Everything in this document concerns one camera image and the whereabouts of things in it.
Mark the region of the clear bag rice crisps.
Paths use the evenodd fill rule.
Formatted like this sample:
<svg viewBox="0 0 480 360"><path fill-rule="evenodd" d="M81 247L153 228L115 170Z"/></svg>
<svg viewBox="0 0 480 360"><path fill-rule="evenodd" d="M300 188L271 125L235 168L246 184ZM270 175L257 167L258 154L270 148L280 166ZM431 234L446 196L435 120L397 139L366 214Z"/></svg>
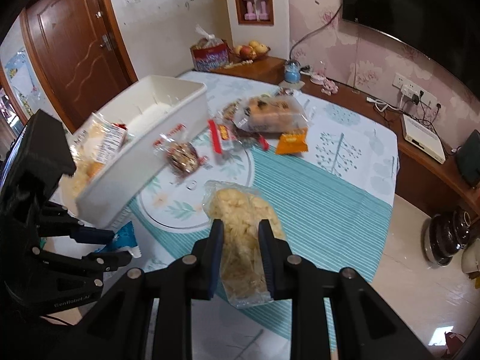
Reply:
<svg viewBox="0 0 480 360"><path fill-rule="evenodd" d="M218 180L205 183L202 206L210 220L224 225L220 277L230 305L242 309L270 303L258 230L267 219L273 236L287 238L276 211L257 189Z"/></svg>

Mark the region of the large cracker package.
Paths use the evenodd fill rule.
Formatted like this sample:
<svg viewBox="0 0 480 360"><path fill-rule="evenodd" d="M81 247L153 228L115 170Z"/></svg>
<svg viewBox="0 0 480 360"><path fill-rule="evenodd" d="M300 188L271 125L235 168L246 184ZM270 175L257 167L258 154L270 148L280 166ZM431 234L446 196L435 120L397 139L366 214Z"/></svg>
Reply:
<svg viewBox="0 0 480 360"><path fill-rule="evenodd" d="M107 121L92 113L70 144L76 164L74 178L88 184L120 152L128 137L125 124Z"/></svg>

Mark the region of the white plastic storage bin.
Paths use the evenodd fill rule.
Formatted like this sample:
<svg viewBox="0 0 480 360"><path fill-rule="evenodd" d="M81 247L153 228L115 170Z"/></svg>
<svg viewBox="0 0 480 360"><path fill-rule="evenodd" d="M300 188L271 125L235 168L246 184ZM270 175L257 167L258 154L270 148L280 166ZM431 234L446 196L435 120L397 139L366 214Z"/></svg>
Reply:
<svg viewBox="0 0 480 360"><path fill-rule="evenodd" d="M130 199L167 163L154 142L168 133L185 133L187 141L208 123L207 86L201 82L150 75L126 88L99 110L109 122L126 125L131 139L78 196L65 176L58 191L78 219L96 228L110 226Z"/></svg>

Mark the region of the blue snack wrapper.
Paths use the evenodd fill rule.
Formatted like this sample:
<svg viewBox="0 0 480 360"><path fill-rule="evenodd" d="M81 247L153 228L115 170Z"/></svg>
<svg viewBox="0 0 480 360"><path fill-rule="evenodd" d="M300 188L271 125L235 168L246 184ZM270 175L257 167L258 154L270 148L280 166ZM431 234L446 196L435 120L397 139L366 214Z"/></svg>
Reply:
<svg viewBox="0 0 480 360"><path fill-rule="evenodd" d="M129 252L133 258L140 258L142 256L132 221L127 222L118 230L113 239L102 248L97 249L96 253L105 254L124 251Z"/></svg>

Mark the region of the patterned tablecloth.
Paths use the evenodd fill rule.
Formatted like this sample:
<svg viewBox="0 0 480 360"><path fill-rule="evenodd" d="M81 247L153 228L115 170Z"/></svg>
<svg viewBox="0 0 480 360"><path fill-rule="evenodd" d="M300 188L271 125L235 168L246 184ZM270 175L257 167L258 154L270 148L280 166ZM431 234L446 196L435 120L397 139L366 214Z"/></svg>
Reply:
<svg viewBox="0 0 480 360"><path fill-rule="evenodd" d="M182 79L207 86L209 111L239 98L274 94L278 88L259 81L187 72ZM142 257L132 261L145 272L166 267L208 235L203 210L204 185L219 180L260 191L281 221L294 253L316 266L338 272L353 267L366 281L377 272L391 221L388 203L364 189L299 157L276 155L257 147L235 150L216 163L208 129L193 146L210 161L177 184L170 166L132 197L113 228L132 221ZM288 359L291 302L278 301L237 310L230 306L221 283L209 302L192 308L193 359Z"/></svg>

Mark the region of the small nut snack packet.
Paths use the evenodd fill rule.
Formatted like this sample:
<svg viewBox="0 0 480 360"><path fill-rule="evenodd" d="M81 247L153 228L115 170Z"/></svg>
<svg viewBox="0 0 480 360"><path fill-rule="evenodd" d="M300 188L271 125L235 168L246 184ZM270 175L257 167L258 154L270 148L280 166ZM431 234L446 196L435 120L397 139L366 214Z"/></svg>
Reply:
<svg viewBox="0 0 480 360"><path fill-rule="evenodd" d="M194 174L208 162L208 157L200 156L187 139L187 133L185 125L177 124L153 143L154 153L164 158L180 178Z"/></svg>

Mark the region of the orange snack packet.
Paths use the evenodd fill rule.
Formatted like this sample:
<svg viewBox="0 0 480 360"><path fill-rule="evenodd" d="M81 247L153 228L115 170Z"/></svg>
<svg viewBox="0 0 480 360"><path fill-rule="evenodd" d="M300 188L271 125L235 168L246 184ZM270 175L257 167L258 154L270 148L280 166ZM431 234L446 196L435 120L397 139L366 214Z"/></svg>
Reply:
<svg viewBox="0 0 480 360"><path fill-rule="evenodd" d="M288 133L282 133L275 154L297 155L308 152L307 135L308 129L306 127L298 128Z"/></svg>

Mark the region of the red yellow snack packet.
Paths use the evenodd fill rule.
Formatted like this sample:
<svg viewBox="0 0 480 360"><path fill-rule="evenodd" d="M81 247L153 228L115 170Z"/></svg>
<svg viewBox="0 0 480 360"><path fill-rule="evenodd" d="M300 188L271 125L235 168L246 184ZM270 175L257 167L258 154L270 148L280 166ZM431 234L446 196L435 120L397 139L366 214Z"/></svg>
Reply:
<svg viewBox="0 0 480 360"><path fill-rule="evenodd" d="M224 119L209 119L208 127L211 135L211 144L217 155L227 155L239 150L241 145L233 132L233 124Z"/></svg>

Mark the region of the bag of round pastries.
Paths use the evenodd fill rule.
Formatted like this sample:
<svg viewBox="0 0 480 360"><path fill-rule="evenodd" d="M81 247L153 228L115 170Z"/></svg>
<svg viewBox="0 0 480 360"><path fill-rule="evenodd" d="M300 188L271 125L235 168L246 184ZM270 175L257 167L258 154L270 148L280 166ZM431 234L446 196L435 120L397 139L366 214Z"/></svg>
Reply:
<svg viewBox="0 0 480 360"><path fill-rule="evenodd" d="M239 103L233 123L248 133L289 133L308 127L303 106L293 96L251 97Z"/></svg>

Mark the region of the black stacked pots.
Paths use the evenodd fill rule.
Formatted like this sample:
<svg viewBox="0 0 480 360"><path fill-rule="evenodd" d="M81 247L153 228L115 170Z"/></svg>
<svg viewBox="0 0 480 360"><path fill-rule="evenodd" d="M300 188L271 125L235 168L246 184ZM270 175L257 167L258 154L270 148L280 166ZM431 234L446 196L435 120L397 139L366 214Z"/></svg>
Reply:
<svg viewBox="0 0 480 360"><path fill-rule="evenodd" d="M470 214L457 206L453 211L434 215L427 222L422 246L429 263L446 267L472 240Z"/></svg>

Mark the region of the pink ceramic figurines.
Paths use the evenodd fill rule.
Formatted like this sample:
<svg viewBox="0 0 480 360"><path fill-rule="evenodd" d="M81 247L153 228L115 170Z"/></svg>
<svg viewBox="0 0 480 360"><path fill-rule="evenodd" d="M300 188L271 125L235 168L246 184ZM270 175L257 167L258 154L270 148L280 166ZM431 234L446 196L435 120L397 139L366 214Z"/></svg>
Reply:
<svg viewBox="0 0 480 360"><path fill-rule="evenodd" d="M310 75L310 81L320 86L320 91L327 95L337 94L338 86L332 80L329 80L323 73L313 72Z"/></svg>

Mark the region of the blue glass jar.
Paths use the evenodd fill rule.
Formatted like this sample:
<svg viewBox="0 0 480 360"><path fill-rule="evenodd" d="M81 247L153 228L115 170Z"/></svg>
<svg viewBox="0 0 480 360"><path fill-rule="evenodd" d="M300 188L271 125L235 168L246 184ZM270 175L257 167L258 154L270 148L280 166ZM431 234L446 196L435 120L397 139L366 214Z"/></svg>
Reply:
<svg viewBox="0 0 480 360"><path fill-rule="evenodd" d="M285 63L284 80L289 84L298 84L300 82L301 64L295 59L290 59Z"/></svg>

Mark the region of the white set-top box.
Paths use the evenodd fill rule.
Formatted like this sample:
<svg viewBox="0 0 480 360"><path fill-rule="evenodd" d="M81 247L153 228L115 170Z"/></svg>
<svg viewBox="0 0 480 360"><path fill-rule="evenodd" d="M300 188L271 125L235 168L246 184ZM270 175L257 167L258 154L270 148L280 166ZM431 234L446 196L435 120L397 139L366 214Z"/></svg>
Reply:
<svg viewBox="0 0 480 360"><path fill-rule="evenodd" d="M429 155L439 164L445 163L446 157L442 142L435 133L407 115L402 115L402 128L403 138L407 142Z"/></svg>

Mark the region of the wooden door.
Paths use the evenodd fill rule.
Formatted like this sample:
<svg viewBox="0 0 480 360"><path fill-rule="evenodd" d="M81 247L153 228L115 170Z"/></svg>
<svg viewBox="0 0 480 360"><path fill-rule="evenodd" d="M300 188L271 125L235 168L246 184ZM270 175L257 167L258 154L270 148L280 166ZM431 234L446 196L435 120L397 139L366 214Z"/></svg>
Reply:
<svg viewBox="0 0 480 360"><path fill-rule="evenodd" d="M19 21L41 88L70 132L137 81L111 0L30 0Z"/></svg>

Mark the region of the wooden tv bench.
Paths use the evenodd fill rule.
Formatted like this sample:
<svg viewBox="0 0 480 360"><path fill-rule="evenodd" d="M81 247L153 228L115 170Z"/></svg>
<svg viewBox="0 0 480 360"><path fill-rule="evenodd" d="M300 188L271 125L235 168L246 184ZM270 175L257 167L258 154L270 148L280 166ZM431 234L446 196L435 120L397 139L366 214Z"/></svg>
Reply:
<svg viewBox="0 0 480 360"><path fill-rule="evenodd" d="M348 86L327 95L302 81L295 97L311 117L307 161L387 203L400 196L429 216L460 206L479 222L479 191L467 186L452 158L437 163L405 141L400 115L381 115Z"/></svg>

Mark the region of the fruit bowl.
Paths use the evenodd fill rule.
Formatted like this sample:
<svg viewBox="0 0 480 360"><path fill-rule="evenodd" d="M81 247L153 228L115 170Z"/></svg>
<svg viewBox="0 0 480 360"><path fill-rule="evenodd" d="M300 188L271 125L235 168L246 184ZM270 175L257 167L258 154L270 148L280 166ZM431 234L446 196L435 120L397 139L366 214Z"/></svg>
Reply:
<svg viewBox="0 0 480 360"><path fill-rule="evenodd" d="M263 59L270 52L270 48L258 41L250 41L246 45L234 46L230 54L241 61L256 61Z"/></svg>

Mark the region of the red gift box with bag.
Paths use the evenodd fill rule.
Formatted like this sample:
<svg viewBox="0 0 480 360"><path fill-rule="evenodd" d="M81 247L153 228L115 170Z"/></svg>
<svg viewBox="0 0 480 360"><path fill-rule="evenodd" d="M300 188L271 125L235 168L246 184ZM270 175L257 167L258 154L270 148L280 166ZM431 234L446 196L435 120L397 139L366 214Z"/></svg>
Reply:
<svg viewBox="0 0 480 360"><path fill-rule="evenodd" d="M200 38L190 47L190 53L196 71L211 72L230 62L230 48L224 39L208 33L198 24L195 26L195 32Z"/></svg>

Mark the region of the dark green appliance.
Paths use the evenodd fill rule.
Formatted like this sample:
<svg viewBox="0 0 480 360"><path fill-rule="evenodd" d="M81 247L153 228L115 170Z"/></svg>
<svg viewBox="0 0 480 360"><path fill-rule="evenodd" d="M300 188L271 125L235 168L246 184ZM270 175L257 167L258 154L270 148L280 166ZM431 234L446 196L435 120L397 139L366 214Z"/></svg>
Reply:
<svg viewBox="0 0 480 360"><path fill-rule="evenodd" d="M480 182L480 133L473 130L464 144L456 151L455 162L461 178L473 189Z"/></svg>

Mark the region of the white power strip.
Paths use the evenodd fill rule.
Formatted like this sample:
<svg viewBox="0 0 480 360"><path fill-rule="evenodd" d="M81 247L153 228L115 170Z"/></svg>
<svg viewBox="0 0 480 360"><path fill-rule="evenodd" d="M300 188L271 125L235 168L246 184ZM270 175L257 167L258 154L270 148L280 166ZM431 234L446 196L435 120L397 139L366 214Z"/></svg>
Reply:
<svg viewBox="0 0 480 360"><path fill-rule="evenodd" d="M405 98L412 99L413 96L416 95L424 106L428 108L437 107L438 101L436 96L399 73L395 74L392 85L397 88Z"/></svg>

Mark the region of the pink dumbbells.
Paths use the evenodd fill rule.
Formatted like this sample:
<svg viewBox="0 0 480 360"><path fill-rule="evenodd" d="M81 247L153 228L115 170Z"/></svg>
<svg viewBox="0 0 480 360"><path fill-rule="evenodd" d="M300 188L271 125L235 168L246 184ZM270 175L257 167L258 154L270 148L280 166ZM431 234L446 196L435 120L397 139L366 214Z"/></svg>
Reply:
<svg viewBox="0 0 480 360"><path fill-rule="evenodd" d="M246 21L269 21L268 0L243 0L247 4Z"/></svg>

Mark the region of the black television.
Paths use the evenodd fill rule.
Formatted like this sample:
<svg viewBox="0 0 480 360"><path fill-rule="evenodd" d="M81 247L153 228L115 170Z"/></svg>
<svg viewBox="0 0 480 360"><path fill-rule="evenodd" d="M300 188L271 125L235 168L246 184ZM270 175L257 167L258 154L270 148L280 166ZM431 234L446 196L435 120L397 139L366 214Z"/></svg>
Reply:
<svg viewBox="0 0 480 360"><path fill-rule="evenodd" d="M479 0L343 0L343 18L414 48L479 94Z"/></svg>

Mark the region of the white wall shelf unit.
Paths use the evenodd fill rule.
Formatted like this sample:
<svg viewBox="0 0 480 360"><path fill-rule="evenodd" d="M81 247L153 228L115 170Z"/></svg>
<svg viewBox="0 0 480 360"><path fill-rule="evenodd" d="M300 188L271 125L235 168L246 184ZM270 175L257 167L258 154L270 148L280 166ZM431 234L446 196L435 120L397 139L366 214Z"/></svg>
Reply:
<svg viewBox="0 0 480 360"><path fill-rule="evenodd" d="M258 41L270 49L270 56L289 56L289 0L227 0L227 6L235 47Z"/></svg>

